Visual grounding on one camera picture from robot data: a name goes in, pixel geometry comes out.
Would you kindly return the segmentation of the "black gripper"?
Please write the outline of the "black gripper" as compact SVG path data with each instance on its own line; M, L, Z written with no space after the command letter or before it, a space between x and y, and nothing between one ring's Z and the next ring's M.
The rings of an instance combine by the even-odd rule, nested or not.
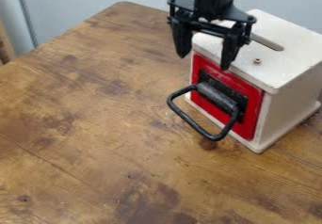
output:
M168 23L176 54L184 58L190 51L193 31L205 31L222 38L220 69L225 71L240 48L251 42L256 20L233 6L233 0L168 0Z

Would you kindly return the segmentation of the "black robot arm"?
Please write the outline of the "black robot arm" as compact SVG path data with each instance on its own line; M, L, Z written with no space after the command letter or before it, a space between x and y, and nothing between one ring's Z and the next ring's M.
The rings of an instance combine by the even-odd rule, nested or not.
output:
M192 33L201 32L222 39L220 69L225 71L240 48L251 42L256 18L233 6L233 0L166 0L166 22L177 56L192 48Z

